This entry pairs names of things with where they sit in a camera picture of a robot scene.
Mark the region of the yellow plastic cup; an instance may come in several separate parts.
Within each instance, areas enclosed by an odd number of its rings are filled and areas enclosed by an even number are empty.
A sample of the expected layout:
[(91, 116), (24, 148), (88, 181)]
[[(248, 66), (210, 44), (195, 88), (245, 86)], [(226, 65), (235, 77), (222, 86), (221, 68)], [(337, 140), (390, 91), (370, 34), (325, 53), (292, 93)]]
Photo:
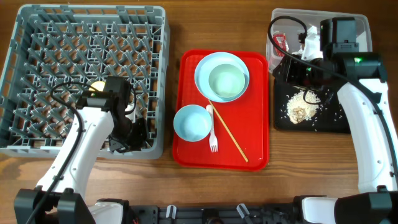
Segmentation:
[(104, 86), (105, 86), (104, 81), (95, 81), (90, 85), (89, 91), (103, 91)]

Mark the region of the green bowl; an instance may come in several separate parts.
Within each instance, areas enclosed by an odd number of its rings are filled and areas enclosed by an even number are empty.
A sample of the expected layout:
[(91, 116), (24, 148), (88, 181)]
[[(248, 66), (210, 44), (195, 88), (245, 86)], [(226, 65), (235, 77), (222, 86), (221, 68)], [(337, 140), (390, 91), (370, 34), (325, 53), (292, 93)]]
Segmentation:
[(233, 64), (216, 66), (209, 74), (208, 84), (220, 98), (235, 98), (245, 87), (244, 72)]

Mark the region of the red snack wrapper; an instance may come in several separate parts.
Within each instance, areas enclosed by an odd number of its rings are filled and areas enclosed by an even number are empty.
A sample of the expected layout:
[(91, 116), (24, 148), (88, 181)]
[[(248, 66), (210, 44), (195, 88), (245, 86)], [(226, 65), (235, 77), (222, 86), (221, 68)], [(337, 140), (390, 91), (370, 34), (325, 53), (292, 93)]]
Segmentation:
[(274, 34), (273, 35), (274, 42), (284, 51), (289, 51), (289, 45), (287, 43), (286, 35), (285, 34)]

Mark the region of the black plastic tray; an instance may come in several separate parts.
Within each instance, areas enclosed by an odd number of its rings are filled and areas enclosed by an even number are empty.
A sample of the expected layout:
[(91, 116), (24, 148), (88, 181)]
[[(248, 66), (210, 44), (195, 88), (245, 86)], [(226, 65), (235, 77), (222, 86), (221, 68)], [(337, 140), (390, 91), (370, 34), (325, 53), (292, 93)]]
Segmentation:
[(330, 90), (316, 93), (322, 104), (316, 109), (312, 118), (297, 124), (291, 122), (288, 116), (287, 103), (291, 97), (300, 93), (300, 91), (301, 89), (294, 86), (274, 82), (273, 122), (276, 129), (281, 131), (350, 133), (345, 112), (339, 104), (336, 93), (332, 93)]

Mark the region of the grey plastic dishwasher rack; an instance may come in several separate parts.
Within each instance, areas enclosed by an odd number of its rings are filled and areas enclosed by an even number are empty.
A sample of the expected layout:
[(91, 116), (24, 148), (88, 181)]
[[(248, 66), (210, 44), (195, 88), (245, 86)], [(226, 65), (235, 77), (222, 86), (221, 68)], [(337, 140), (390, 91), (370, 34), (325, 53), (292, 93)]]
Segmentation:
[(132, 86), (136, 119), (146, 120), (138, 151), (107, 159), (158, 159), (164, 150), (165, 80), (170, 26), (160, 6), (27, 4), (19, 9), (1, 74), (1, 152), (55, 157), (87, 85), (109, 76)]

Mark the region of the clear plastic waste bin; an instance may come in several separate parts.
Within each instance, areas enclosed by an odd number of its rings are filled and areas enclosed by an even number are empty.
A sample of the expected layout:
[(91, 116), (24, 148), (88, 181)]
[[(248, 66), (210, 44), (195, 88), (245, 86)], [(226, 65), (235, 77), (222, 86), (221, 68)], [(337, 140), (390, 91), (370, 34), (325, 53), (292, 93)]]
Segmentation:
[[(342, 12), (327, 12), (327, 11), (311, 11), (302, 9), (284, 9), (276, 8), (272, 12), (271, 19), (279, 16), (294, 17), (304, 23), (309, 29), (311, 27), (317, 28), (317, 33), (320, 33), (321, 21), (332, 19), (334, 17), (353, 17), (356, 21), (356, 41), (359, 44), (360, 52), (371, 52), (373, 44), (371, 39), (371, 30), (368, 18), (362, 14), (348, 14)], [(300, 49), (304, 49), (299, 42), (299, 34), (305, 32), (303, 25), (290, 19), (281, 19), (273, 23), (271, 27), (273, 35), (284, 34), (287, 43), (287, 51), (290, 54), (299, 53)]]

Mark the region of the rice food scraps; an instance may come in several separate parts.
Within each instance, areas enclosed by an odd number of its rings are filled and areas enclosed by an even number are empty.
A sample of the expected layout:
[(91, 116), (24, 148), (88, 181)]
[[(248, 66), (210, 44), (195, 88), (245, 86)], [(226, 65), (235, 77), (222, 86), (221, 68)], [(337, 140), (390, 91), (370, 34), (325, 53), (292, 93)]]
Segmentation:
[(331, 105), (331, 97), (312, 90), (296, 89), (292, 93), (283, 88), (274, 91), (274, 127), (279, 130), (315, 131), (320, 124), (320, 116)]

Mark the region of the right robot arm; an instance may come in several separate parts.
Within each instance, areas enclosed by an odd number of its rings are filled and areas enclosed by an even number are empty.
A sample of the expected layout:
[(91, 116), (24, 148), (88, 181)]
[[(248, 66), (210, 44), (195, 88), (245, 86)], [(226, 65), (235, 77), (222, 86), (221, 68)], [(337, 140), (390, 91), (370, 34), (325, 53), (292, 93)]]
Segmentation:
[(336, 92), (354, 143), (359, 194), (296, 197), (295, 221), (396, 223), (397, 133), (382, 59), (374, 52), (360, 51), (353, 17), (321, 21), (319, 44), (322, 57), (309, 60), (285, 53), (273, 75), (308, 91)]

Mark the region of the wooden chopstick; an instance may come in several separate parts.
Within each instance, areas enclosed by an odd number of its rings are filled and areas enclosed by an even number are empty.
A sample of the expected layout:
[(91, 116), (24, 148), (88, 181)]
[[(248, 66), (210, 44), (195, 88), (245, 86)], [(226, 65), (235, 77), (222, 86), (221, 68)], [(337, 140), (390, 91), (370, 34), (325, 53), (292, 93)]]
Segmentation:
[(235, 137), (233, 136), (232, 132), (229, 130), (229, 127), (227, 126), (227, 124), (225, 123), (224, 119), (222, 118), (222, 116), (219, 114), (218, 110), (216, 109), (216, 107), (214, 106), (214, 104), (212, 103), (211, 100), (208, 100), (211, 107), (213, 108), (213, 111), (216, 113), (218, 119), (221, 121), (221, 124), (223, 125), (223, 127), (225, 128), (226, 132), (228, 133), (228, 135), (230, 136), (231, 140), (234, 142), (234, 145), (237, 147), (239, 153), (241, 154), (241, 156), (243, 157), (243, 159), (245, 160), (245, 162), (249, 162), (247, 156), (245, 155), (244, 151), (241, 149), (239, 143), (237, 142), (237, 140), (235, 139)]

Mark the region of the red plastic serving tray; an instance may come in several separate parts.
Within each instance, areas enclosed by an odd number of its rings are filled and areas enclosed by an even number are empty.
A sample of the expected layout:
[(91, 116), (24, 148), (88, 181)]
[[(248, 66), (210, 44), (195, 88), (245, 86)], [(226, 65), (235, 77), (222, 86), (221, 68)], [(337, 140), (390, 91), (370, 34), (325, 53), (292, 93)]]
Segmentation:
[[(176, 109), (187, 105), (209, 105), (197, 89), (194, 71), (200, 60), (212, 50), (192, 49), (183, 54), (180, 64)], [(244, 151), (245, 162), (234, 142), (215, 115), (215, 134), (218, 152), (211, 152), (209, 138), (188, 142), (174, 137), (172, 152), (181, 166), (209, 169), (257, 171), (269, 160), (269, 74), (266, 58), (255, 52), (234, 51), (249, 70), (247, 90), (237, 100), (219, 103), (212, 101), (233, 136)]]

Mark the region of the white plastic fork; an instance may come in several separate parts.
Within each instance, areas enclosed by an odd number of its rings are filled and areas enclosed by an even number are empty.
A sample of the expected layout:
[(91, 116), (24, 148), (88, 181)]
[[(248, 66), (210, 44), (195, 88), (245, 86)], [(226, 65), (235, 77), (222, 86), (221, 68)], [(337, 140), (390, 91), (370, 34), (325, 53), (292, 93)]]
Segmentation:
[(211, 116), (211, 130), (210, 130), (210, 137), (209, 137), (210, 149), (211, 149), (211, 152), (218, 152), (218, 140), (217, 140), (217, 137), (215, 134), (213, 107), (211, 105), (207, 105), (206, 110)]

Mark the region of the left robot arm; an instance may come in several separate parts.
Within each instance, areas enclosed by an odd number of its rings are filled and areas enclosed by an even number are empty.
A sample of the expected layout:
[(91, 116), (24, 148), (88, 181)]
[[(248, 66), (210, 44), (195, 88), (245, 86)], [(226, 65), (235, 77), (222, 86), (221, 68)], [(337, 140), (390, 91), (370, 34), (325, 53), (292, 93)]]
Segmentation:
[(104, 88), (89, 86), (75, 106), (55, 97), (74, 114), (72, 128), (52, 166), (34, 189), (20, 189), (14, 200), (18, 223), (138, 223), (127, 200), (101, 199), (87, 206), (83, 197), (105, 142), (117, 152), (139, 149), (147, 139), (144, 118), (131, 121), (126, 108), (131, 84), (108, 77)]

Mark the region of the light blue small bowl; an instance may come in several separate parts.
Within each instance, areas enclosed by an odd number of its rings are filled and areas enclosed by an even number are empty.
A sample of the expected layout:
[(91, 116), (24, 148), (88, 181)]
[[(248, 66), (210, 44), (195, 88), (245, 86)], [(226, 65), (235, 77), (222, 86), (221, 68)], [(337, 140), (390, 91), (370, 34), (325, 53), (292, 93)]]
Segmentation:
[(199, 105), (180, 108), (174, 117), (174, 131), (184, 141), (201, 141), (211, 131), (212, 119), (207, 110)]

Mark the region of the light blue dinner plate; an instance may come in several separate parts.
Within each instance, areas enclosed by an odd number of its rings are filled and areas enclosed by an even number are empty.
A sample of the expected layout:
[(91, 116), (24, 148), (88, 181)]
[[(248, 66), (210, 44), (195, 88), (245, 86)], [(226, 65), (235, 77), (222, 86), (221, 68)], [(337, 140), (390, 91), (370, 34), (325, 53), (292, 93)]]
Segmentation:
[[(215, 95), (211, 90), (208, 84), (208, 78), (210, 72), (218, 65), (221, 64), (233, 64), (237, 65), (243, 72), (245, 76), (245, 87), (243, 91), (236, 96), (235, 98), (220, 98), (219, 96)], [(207, 55), (203, 59), (200, 60), (199, 64), (197, 65), (194, 73), (195, 84), (199, 92), (211, 101), (219, 102), (219, 103), (227, 103), (230, 101), (234, 101), (238, 99), (240, 96), (244, 94), (246, 89), (249, 85), (250, 75), (249, 70), (246, 64), (237, 56), (227, 52), (216, 52)]]

